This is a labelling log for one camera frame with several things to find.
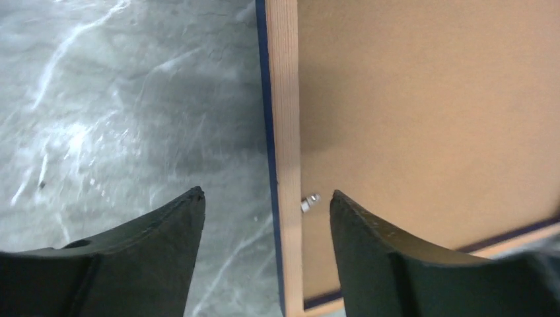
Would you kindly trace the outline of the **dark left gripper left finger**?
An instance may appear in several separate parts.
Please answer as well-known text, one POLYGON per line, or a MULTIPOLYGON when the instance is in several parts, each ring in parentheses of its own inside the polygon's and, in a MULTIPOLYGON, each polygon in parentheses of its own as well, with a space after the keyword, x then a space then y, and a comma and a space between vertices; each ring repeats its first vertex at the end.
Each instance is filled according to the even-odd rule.
POLYGON ((194 187, 62 248, 1 253, 2 316, 182 316, 205 222, 194 187))

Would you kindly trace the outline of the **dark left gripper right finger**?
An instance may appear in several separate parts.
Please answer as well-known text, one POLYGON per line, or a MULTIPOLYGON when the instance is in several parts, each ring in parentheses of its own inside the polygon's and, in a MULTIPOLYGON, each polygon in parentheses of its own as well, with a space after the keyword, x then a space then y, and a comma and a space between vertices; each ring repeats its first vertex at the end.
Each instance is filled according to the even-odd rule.
POLYGON ((558 316, 559 253, 486 259, 438 246, 341 191, 330 225, 348 316, 558 316))

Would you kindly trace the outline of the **blue wooden picture frame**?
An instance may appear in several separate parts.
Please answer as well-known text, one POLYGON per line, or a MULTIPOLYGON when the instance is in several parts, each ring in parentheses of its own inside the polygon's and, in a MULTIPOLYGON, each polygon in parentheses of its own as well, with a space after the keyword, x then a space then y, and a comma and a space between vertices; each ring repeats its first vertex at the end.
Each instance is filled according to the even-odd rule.
POLYGON ((345 310, 341 191, 498 259, 559 235, 558 1, 257 1, 284 316, 345 310))

